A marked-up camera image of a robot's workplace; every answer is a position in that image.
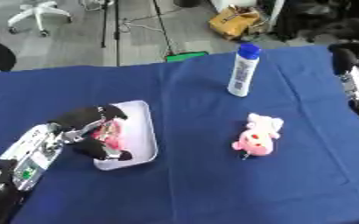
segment white bottle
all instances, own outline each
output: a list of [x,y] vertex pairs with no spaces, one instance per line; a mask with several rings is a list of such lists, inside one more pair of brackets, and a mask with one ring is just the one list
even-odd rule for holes
[[261,49],[252,44],[241,44],[236,54],[236,63],[231,75],[228,91],[240,97],[249,93],[250,83],[255,73]]

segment white tray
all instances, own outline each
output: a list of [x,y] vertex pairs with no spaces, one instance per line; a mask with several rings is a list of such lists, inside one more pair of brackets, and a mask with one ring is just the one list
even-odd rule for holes
[[128,161],[94,159],[95,166],[103,171],[109,171],[149,163],[158,155],[158,146],[153,131],[151,113],[145,101],[127,101],[113,103],[119,107],[128,119],[123,123],[123,146],[133,159]]

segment bottle label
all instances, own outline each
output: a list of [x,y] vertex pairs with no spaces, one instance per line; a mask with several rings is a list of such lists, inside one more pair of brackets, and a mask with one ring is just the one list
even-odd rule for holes
[[238,67],[236,68],[236,83],[234,84],[234,88],[242,89],[243,83],[246,80],[246,74],[248,72],[248,66],[244,61],[238,61]]

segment tripod stand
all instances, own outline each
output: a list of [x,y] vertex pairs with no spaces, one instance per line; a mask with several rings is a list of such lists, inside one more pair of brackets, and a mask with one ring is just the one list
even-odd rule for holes
[[[121,61],[120,61],[120,28],[119,28],[119,1],[120,0],[116,0],[116,3],[114,5],[115,7],[115,12],[116,12],[116,26],[115,26],[115,31],[114,31],[114,40],[116,41],[116,65],[119,67],[121,65]],[[160,8],[158,6],[157,0],[152,0],[153,1],[153,5],[154,5],[154,9],[157,12],[157,16],[158,16],[158,21],[159,24],[162,28],[163,34],[165,36],[165,42],[167,44],[167,48],[168,48],[168,53],[167,56],[171,56],[174,55],[174,52],[172,50],[172,46],[170,44],[170,40],[167,37],[167,32],[165,30],[165,25],[163,24],[163,20],[162,20],[162,14],[160,11]],[[107,20],[108,20],[108,4],[109,4],[109,0],[105,0],[104,1],[104,5],[103,5],[103,31],[102,31],[102,48],[106,47],[106,31],[107,31]]]
[[[116,13],[116,30],[114,32],[114,39],[116,40],[116,65],[118,67],[120,66],[119,2],[120,2],[120,0],[116,0],[116,3],[114,5],[115,13]],[[108,13],[109,13],[109,0],[104,0],[102,9],[103,9],[103,26],[102,26],[101,48],[105,48],[106,47],[106,31],[107,31]]]

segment blue bottle cap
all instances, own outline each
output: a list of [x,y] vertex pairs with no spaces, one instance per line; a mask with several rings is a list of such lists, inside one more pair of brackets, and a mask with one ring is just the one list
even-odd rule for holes
[[238,54],[247,60],[256,60],[260,56],[261,49],[249,43],[241,44]]

